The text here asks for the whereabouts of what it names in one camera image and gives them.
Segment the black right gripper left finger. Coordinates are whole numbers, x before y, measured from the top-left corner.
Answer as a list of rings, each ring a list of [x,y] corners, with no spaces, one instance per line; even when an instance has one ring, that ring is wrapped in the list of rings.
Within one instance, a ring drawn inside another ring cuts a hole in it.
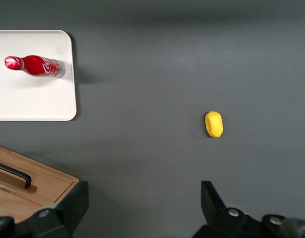
[[[80,181],[54,206],[38,210],[30,218],[33,238],[71,238],[89,208],[88,182]]]

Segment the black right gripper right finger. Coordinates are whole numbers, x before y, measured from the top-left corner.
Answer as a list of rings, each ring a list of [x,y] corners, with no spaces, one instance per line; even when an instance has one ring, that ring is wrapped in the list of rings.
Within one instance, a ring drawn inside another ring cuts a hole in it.
[[[201,209],[206,224],[194,238],[265,238],[261,222],[237,208],[226,207],[210,181],[201,182]]]

